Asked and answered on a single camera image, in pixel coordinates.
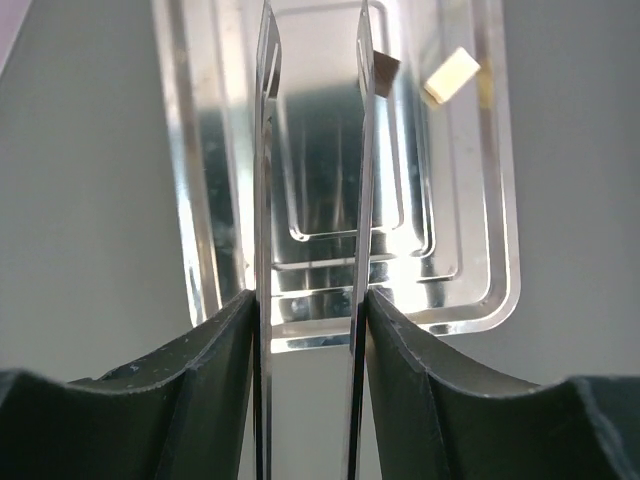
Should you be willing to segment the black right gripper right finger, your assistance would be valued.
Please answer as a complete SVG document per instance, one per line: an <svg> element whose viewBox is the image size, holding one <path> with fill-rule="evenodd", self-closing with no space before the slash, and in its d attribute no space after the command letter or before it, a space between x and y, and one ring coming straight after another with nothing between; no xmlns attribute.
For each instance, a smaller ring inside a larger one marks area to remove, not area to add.
<svg viewBox="0 0 640 480"><path fill-rule="evenodd" d="M370 292L366 363L386 479L635 479L639 380L539 386L420 329Z"/></svg>

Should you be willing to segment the steel tweezers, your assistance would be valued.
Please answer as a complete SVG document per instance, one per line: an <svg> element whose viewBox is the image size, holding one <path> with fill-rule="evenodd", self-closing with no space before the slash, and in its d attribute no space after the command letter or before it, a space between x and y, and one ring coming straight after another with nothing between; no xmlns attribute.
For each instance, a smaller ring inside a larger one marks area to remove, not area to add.
<svg viewBox="0 0 640 480"><path fill-rule="evenodd" d="M360 476L360 438L366 346L366 295L369 285L371 226L374 193L374 50L368 2L362 2L356 36L358 80L363 96L364 120L358 215L354 258L354 284L350 318L346 432L341 476ZM257 320L253 328L253 427L255 474L272 476L272 362L271 362L271 150L272 117L279 91L282 47L270 2L264 2L257 42L254 102L254 283Z"/></svg>

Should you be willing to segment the dark square chocolate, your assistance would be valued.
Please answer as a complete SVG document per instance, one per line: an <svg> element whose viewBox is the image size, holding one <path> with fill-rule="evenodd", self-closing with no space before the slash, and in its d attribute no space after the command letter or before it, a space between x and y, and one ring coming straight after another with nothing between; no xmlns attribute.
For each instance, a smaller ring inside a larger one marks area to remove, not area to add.
<svg viewBox="0 0 640 480"><path fill-rule="evenodd" d="M400 61L379 51L374 51L375 94L387 98L399 71Z"/></svg>

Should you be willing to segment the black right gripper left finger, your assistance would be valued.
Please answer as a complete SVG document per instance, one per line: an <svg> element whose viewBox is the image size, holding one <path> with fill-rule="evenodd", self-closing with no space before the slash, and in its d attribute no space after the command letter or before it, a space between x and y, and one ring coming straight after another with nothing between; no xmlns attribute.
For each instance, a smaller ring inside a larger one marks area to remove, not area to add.
<svg viewBox="0 0 640 480"><path fill-rule="evenodd" d="M5 479L233 479L244 437L255 297L100 378L1 374Z"/></svg>

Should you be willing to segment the white rectangular chocolate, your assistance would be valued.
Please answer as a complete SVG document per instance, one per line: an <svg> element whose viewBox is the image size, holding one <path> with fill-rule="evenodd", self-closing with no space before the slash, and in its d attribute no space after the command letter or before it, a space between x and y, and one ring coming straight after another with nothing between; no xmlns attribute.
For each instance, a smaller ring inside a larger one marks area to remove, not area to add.
<svg viewBox="0 0 640 480"><path fill-rule="evenodd" d="M449 102L480 71L479 62L458 47L423 83L423 94L430 106Z"/></svg>

